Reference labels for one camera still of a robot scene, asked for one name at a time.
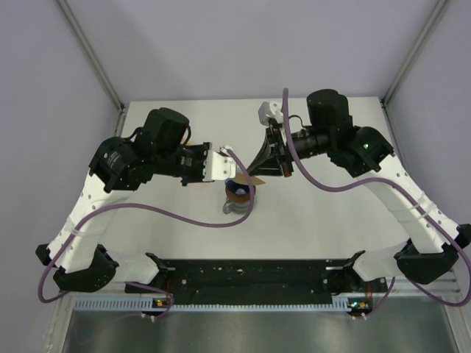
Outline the brown paper coffee filter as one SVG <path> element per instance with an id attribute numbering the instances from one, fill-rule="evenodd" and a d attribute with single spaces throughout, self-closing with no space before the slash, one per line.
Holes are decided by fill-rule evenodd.
<path id="1" fill-rule="evenodd" d="M 254 186 L 259 186 L 259 185 L 264 185 L 266 182 L 263 181 L 262 179 L 256 177 L 256 176 L 251 176 L 249 178 Z M 237 184 L 240 185 L 248 185 L 249 181 L 245 177 L 243 173 L 237 173 L 236 176 L 233 178 L 233 181 Z"/>

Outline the blue glass dripper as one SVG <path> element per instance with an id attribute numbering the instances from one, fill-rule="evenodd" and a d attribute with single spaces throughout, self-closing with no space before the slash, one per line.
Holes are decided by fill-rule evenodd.
<path id="1" fill-rule="evenodd" d="M 238 183 L 232 179 L 228 179 L 224 182 L 225 191 L 227 194 L 236 196 L 245 196 L 250 194 L 248 185 Z"/>

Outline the brown wooden dripper base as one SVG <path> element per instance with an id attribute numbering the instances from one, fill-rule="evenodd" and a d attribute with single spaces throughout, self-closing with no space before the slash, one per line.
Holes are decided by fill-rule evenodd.
<path id="1" fill-rule="evenodd" d="M 245 196 L 236 196 L 236 195 L 230 195 L 230 194 L 226 193 L 226 197 L 227 197 L 227 199 L 229 199 L 232 202 L 243 203 L 243 202 L 250 201 L 252 195 L 250 193 L 249 195 L 245 195 Z"/>

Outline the glass coffee carafe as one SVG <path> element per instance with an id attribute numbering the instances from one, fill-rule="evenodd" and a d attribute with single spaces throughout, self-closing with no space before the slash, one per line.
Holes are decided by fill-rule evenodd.
<path id="1" fill-rule="evenodd" d="M 222 206 L 224 214 L 235 213 L 239 215 L 246 214 L 249 211 L 250 201 L 243 203 L 232 202 L 229 199 Z"/>

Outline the orange coffee filter box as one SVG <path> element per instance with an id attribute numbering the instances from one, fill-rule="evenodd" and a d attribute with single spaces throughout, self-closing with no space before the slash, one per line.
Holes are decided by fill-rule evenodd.
<path id="1" fill-rule="evenodd" d="M 190 148 L 192 146 L 200 146 L 200 145 L 204 145 L 205 143 L 204 142 L 200 142 L 200 141 L 196 141 L 196 140 L 193 140 L 193 139 L 190 139 L 190 140 L 186 140 L 186 139 L 182 139 L 180 141 L 180 144 L 182 146 L 185 146 L 186 148 Z"/>

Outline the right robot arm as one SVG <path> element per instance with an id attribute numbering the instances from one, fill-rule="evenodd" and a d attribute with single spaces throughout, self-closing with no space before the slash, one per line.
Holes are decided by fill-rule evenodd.
<path id="1" fill-rule="evenodd" d="M 311 93 L 306 101 L 310 123 L 291 134 L 286 132 L 283 116 L 286 101 L 260 105 L 259 121 L 266 132 L 261 150 L 247 169 L 249 174 L 289 177 L 294 161 L 325 154 L 383 203 L 408 240 L 355 253 L 343 273 L 350 290 L 362 290 L 379 277 L 400 275 L 428 285 L 448 272 L 458 260 L 459 249 L 470 244 L 470 225 L 459 225 L 439 210 L 378 130 L 353 123 L 345 96 L 324 89 Z"/>

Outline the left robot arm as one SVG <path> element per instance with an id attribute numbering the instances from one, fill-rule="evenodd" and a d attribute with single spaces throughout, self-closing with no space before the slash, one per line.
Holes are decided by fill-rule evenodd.
<path id="1" fill-rule="evenodd" d="M 100 144 L 90 164 L 77 203 L 58 236 L 39 245 L 36 255 L 55 269 L 53 280 L 62 292 L 93 293 L 111 282 L 138 282 L 150 291 L 162 290 L 166 272 L 157 257 L 107 250 L 100 240 L 116 214 L 115 206 L 154 175 L 176 177 L 182 185 L 204 182 L 211 143 L 191 145 L 189 120 L 159 108 L 126 138 Z"/>

